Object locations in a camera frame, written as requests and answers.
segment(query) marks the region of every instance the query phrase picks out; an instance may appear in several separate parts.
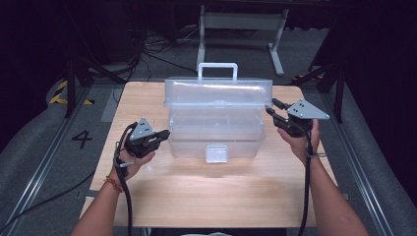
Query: metal rail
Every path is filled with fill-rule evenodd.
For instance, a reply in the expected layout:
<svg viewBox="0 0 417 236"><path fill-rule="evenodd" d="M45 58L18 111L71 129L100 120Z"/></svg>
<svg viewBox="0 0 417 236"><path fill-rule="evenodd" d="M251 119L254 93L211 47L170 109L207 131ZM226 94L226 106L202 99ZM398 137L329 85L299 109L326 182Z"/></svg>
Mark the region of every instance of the metal rail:
<svg viewBox="0 0 417 236"><path fill-rule="evenodd" d="M331 98L329 94L322 93L322 100L325 104L325 107L328 110L333 110L333 106L331 103ZM352 171L353 177L359 187L359 190L362 194L362 197L365 201L366 206L368 207L368 211L374 220L374 223L377 227L377 230L380 235L393 235L392 230L389 226L386 216L384 215L384 211L378 202L378 198L375 194L374 189L372 188L365 171L363 170L361 163L350 143L346 131L342 125L340 125L335 119L330 119L332 125L335 127L342 144L347 153L347 162L349 164L350 170Z"/></svg>
<svg viewBox="0 0 417 236"><path fill-rule="evenodd" d="M15 209L10 214L10 217L7 220L7 223L9 223L9 221L13 217L23 212L24 210L28 209L30 205L33 203L34 198L39 192L39 189L42 186L43 181L45 180L46 175L48 174L49 169L51 168L56 158L56 153L62 145L63 138L67 134L68 129L71 127L78 111L83 106L83 102L87 99L89 95L89 91L90 91L90 88L80 88L80 93L77 98L77 106L75 107L72 114L68 118L64 119L61 126L59 127L58 132L56 133L54 139L52 140L52 143L50 144L48 150L43 156L42 161L37 166L37 169L34 172L33 176L29 180L24 193L22 194L21 198L19 199L18 203L15 206ZM22 215L21 217L16 219L13 224L11 224L7 229L5 229L2 235L7 235L7 236L16 235L24 217L25 216Z"/></svg>

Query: wooden tabletop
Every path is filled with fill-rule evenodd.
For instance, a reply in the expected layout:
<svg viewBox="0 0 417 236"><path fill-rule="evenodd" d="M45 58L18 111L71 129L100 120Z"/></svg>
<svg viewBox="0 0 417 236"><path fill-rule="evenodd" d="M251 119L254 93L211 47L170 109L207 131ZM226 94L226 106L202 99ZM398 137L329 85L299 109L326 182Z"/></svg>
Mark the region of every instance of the wooden tabletop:
<svg viewBox="0 0 417 236"><path fill-rule="evenodd" d="M273 87L273 97L294 103L297 87ZM112 166L115 143L125 128L146 117L156 130L167 128L164 83L126 84L90 189L98 191ZM286 116L278 108L275 111ZM204 158L175 158L168 142L128 181L133 225L139 227L299 227L303 214L304 166L262 112L266 140L254 158L207 164ZM334 180L326 157L322 162ZM86 198L82 214L92 202ZM126 198L119 197L115 225L126 226ZM307 226L316 226L310 201Z"/></svg>

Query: printed number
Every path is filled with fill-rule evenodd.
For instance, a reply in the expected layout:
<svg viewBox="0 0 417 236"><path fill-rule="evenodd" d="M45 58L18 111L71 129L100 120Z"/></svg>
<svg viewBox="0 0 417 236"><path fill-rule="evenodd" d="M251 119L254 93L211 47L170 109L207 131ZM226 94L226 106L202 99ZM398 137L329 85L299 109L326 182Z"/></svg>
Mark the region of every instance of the printed number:
<svg viewBox="0 0 417 236"><path fill-rule="evenodd" d="M86 141L91 141L92 138L89 138L89 131L84 130L81 133L79 133L78 135L74 136L73 141L83 141L81 143L80 149L84 148L84 145L86 144Z"/></svg>

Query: plastic box handle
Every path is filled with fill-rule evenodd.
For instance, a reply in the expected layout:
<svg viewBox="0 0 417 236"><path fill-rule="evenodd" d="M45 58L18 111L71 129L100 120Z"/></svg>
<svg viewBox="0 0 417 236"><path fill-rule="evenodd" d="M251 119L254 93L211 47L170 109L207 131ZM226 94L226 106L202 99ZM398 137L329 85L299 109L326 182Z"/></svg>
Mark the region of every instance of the plastic box handle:
<svg viewBox="0 0 417 236"><path fill-rule="evenodd" d="M237 64L236 63L212 63L212 62L203 62L199 64L199 75L197 80L201 81L203 79L203 68L233 68L233 81L237 81Z"/></svg>

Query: plastic box latch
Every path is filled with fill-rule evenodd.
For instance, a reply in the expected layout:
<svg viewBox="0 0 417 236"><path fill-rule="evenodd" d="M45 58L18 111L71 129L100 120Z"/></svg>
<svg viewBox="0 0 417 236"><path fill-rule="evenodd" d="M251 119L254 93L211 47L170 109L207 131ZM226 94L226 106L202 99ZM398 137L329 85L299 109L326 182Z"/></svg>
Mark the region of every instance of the plastic box latch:
<svg viewBox="0 0 417 236"><path fill-rule="evenodd" d="M226 145L207 145L206 162L207 163L225 163L229 159Z"/></svg>

